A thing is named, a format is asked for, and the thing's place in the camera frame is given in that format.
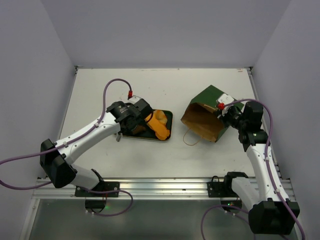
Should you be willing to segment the brown pretzel bread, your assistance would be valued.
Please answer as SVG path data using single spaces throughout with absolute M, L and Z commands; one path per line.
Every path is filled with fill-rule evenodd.
M 144 125 L 138 125 L 133 131 L 132 134 L 133 135 L 138 135 L 141 133 L 144 133 L 146 131 L 146 127 Z

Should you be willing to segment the metal tongs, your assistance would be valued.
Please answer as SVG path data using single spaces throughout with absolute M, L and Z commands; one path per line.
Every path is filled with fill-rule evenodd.
M 122 139 L 122 137 L 123 137 L 123 134 L 122 134 L 121 132 L 118 132 L 118 133 L 116 134 L 116 141 L 117 141 L 117 142 L 120 142 L 121 139 Z

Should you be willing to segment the green paper bag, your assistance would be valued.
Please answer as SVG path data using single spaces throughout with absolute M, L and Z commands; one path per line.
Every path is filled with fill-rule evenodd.
M 191 131 L 210 142 L 217 142 L 228 129 L 218 119 L 217 99 L 224 92 L 208 86 L 190 101 L 181 122 Z

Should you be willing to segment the round glazed pastry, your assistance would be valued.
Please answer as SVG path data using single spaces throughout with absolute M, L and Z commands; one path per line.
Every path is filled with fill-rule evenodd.
M 154 117 L 164 126 L 166 126 L 168 119 L 162 110 L 156 109 L 153 111 Z

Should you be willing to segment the long orange twisted bread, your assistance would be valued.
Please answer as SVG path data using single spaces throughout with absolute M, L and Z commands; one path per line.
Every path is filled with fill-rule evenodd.
M 167 129 L 166 125 L 162 125 L 154 116 L 153 114 L 150 114 L 146 119 L 145 119 L 147 125 L 150 127 L 151 130 L 155 132 L 155 136 L 161 140 L 164 141 L 166 140 L 169 135 L 170 135 L 170 130 Z

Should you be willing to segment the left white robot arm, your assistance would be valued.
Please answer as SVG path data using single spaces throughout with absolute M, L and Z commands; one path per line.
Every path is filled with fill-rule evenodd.
M 106 189 L 101 175 L 94 169 L 75 165 L 75 161 L 87 150 L 111 135 L 132 133 L 153 109 L 143 98 L 135 103 L 117 101 L 111 104 L 96 121 L 68 137 L 40 145 L 40 165 L 55 188 L 69 184 L 84 188 L 92 196 L 99 196 Z

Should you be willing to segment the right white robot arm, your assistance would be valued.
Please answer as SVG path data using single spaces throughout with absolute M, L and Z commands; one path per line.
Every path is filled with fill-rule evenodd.
M 275 168 L 272 132 L 262 129 L 264 112 L 270 110 L 254 99 L 244 99 L 243 110 L 238 101 L 217 101 L 218 119 L 238 131 L 239 142 L 253 167 L 258 188 L 255 189 L 242 172 L 229 172 L 223 183 L 227 196 L 239 196 L 248 210 L 248 223 L 254 234 L 288 236 L 298 224 L 300 207 L 290 200 Z

